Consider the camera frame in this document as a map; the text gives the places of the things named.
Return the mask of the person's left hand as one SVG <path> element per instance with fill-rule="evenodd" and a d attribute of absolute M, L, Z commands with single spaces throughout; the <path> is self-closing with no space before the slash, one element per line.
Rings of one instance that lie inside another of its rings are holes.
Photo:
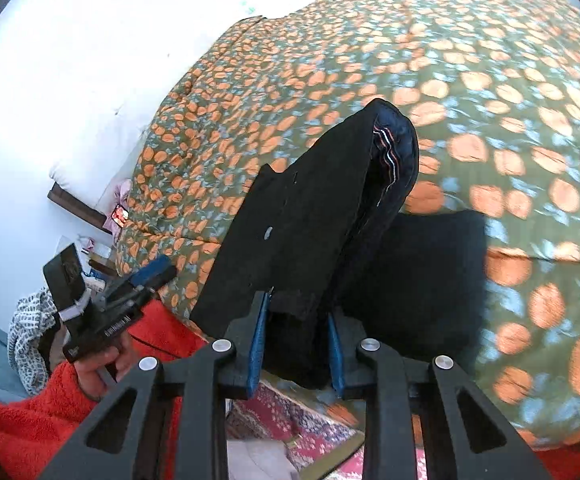
<path fill-rule="evenodd" d="M 107 366 L 114 368 L 114 377 L 121 380 L 138 362 L 138 354 L 128 333 L 122 333 L 111 347 L 73 363 L 77 383 L 85 396 L 99 401 L 109 390 L 107 383 L 99 375 Z"/>

